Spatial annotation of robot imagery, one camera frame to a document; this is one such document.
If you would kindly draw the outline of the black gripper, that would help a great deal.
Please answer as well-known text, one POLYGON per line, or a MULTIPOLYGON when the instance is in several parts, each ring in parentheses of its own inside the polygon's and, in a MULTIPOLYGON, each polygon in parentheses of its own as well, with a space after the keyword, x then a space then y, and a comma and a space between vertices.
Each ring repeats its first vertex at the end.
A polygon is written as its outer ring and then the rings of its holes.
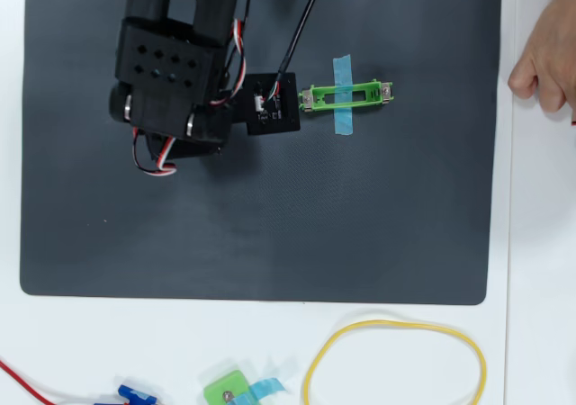
POLYGON ((137 102, 133 126, 144 135, 148 152, 158 159, 170 137, 175 138, 170 159, 197 158, 219 152, 228 143, 236 116, 236 103, 214 107, 190 102, 137 102))

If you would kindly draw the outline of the bare human hand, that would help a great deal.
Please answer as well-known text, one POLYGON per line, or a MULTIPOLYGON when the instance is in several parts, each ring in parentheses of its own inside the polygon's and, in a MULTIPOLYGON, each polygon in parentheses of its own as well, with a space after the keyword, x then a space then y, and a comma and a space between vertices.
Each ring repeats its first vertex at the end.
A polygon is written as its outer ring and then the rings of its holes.
POLYGON ((537 95, 546 113, 575 107, 575 0, 552 0, 543 10, 508 86, 523 100, 537 95))

